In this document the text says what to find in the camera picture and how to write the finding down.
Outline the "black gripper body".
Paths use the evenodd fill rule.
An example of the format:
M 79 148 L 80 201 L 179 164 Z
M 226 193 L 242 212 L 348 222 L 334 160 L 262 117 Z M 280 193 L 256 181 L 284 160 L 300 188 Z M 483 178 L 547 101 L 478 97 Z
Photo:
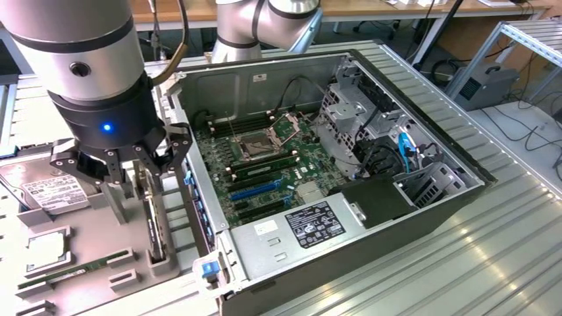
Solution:
M 55 107 L 85 148 L 113 149 L 120 163 L 136 160 L 132 145 L 163 125 L 152 99 L 152 80 L 141 73 L 121 94 L 95 101 L 79 101 L 48 92 Z

